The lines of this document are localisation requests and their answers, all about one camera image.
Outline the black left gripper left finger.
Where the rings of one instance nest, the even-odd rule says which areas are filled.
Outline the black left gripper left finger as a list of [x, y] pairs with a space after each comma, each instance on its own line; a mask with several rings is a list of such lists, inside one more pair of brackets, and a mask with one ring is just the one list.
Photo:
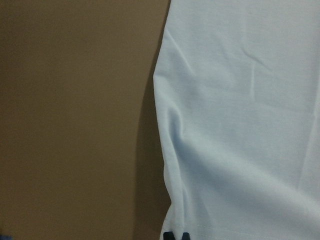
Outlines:
[[167, 231], [163, 233], [163, 240], [176, 240], [176, 238], [172, 231]]

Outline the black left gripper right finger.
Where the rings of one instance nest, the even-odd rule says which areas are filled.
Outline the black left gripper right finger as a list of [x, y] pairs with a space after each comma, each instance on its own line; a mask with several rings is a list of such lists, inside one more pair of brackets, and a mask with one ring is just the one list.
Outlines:
[[190, 234], [188, 232], [184, 232], [181, 240], [191, 240]]

